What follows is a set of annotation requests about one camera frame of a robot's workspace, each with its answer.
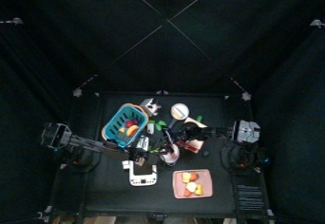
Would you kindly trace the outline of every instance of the small object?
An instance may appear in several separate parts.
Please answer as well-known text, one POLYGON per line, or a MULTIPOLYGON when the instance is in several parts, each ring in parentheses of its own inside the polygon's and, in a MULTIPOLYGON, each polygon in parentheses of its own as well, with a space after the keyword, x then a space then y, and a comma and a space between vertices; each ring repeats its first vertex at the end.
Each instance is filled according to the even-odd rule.
POLYGON ((73 97, 80 97, 83 95, 83 90, 80 89, 80 88, 76 88, 75 90, 73 90, 73 97))
POLYGON ((200 183, 196 184, 196 189, 195 189, 194 193, 198 196, 203 195, 203 185, 200 183))
POLYGON ((200 115, 196 117, 196 121, 202 122, 202 116, 200 115))
POLYGON ((188 183, 188 180, 190 180, 190 173, 188 172, 184 172, 183 173, 183 182, 184 183, 188 183))
POLYGON ((132 118, 132 122, 135 125, 138 125, 138 118, 132 118))
POLYGON ((120 127, 120 128, 118 129, 118 131, 119 131, 120 133, 126 133, 126 128, 124 128, 124 127, 120 127))
POLYGON ((148 117, 158 116, 158 110, 162 108, 162 105, 158 103, 156 99, 146 99, 139 106, 148 117))
POLYGON ((132 120, 126 121, 126 128, 130 128, 132 125, 135 125, 132 120))
POLYGON ((191 191, 188 189, 184 190, 184 196, 188 197, 191 195, 191 191))
POLYGON ((158 123, 155 123, 155 126, 156 126, 156 130, 162 131, 162 126, 158 123))
POLYGON ((127 129, 127 136, 128 137, 132 137, 135 135, 138 131, 138 126, 136 125, 132 125, 128 129, 127 129))
POLYGON ((196 183, 195 182, 190 182, 187 184, 187 189, 194 193, 195 189, 196 189, 196 183))
POLYGON ((155 132, 155 121, 148 121, 147 123, 147 133, 150 135, 154 135, 155 132))
POLYGON ((209 156, 209 154, 210 154, 210 152, 209 152, 209 151, 205 151, 205 152, 202 153, 202 157, 206 158, 206 157, 209 156))
POLYGON ((172 125, 176 121, 183 121, 187 118, 188 115, 188 109, 187 106, 182 103, 176 103, 171 106, 170 113, 172 116, 172 121, 168 124, 168 128, 172 128, 172 125))
POLYGON ((250 101, 251 100, 251 94, 249 94, 249 92, 245 91, 241 95, 242 95, 242 99, 245 101, 250 101))
POLYGON ((167 124, 164 123, 164 121, 159 121, 159 122, 158 122, 158 125, 160 125, 160 126, 167 126, 167 124))
POLYGON ((128 170, 130 169, 130 161, 128 160, 123 160, 122 161, 122 166, 123 166, 124 170, 128 170))
POLYGON ((188 180, 190 181, 195 181, 198 179, 198 174, 195 174, 195 173, 190 173, 190 178, 188 178, 188 180))

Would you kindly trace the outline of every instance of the teal basket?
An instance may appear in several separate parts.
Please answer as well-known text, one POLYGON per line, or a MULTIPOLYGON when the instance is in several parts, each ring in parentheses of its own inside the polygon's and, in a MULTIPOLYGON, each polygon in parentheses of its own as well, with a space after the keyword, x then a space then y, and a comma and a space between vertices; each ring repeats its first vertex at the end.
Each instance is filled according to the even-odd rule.
POLYGON ((104 140, 115 140, 119 147, 124 148, 128 146, 138 135, 140 134, 140 131, 143 127, 146 126, 148 122, 147 114, 144 113, 140 106, 126 103, 120 106, 118 112, 115 113, 112 119, 107 123, 107 125, 103 127, 102 130, 102 137, 104 140), (126 133, 122 133, 119 129, 123 127, 124 131, 127 131, 126 128, 126 121, 131 119, 138 119, 138 131, 136 133, 128 137, 126 133))

